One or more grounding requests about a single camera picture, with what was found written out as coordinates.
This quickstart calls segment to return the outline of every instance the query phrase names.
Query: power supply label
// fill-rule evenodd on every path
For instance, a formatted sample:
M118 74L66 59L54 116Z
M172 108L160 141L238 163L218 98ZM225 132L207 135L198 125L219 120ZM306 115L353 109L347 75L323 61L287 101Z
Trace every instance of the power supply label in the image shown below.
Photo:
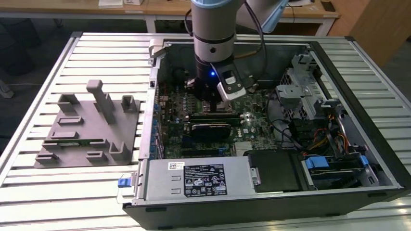
M184 166L184 196L227 195L225 165Z

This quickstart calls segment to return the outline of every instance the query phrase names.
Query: motherboard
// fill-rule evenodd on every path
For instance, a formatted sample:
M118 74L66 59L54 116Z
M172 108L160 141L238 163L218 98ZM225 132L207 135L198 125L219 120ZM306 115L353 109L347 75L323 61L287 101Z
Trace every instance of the motherboard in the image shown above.
M198 100L184 89L164 88L160 92L166 159L239 156L251 149L277 148L266 114L266 90L258 90L227 104L218 104L215 113L210 112L210 104ZM204 126L222 129L217 129L213 134L192 137L196 127ZM223 139L213 139L226 132Z

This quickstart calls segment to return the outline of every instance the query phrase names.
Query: circuit board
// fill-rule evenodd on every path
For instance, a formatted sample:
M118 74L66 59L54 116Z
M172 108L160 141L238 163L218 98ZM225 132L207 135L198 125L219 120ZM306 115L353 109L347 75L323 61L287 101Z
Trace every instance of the circuit board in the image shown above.
M186 92L174 91L160 96L164 158L187 158L183 152L195 150L219 150L219 156L237 156L235 144L245 141L250 142L254 150L275 149L275 137L265 112L266 101L265 92L257 91L234 100L230 105L218 105L218 111L225 109L242 114L242 125L231 128L230 137L223 142L198 142L187 135L184 117L207 113L207 103Z

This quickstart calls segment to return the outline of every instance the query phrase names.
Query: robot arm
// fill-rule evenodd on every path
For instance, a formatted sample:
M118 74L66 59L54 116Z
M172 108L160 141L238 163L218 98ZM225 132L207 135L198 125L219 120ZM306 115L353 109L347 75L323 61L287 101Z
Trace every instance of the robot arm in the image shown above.
M234 64L237 22L258 29L250 15L257 12L263 31L271 32L289 0L191 0L192 36L196 58L196 91L213 104L246 94Z

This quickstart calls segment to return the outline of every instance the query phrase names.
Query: aluminum slotted table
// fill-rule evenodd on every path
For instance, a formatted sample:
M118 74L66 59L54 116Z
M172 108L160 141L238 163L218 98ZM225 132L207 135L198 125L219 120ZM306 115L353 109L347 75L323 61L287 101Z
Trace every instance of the aluminum slotted table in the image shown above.
M178 34L83 33L72 37L0 158L0 226L6 231L143 230L118 203L118 179L138 170L144 100L150 85L151 39L188 39ZM355 41L327 37L278 37L266 40L317 40L403 164L411 167L411 104ZM239 36L239 40L258 40ZM111 98L126 93L143 101L130 166L35 169L35 157L59 112L62 93L92 100L86 84L100 79ZM331 96L335 95L326 82ZM123 191L126 198L132 190ZM187 230L406 230L411 199L403 197L365 207L346 216L258 222Z

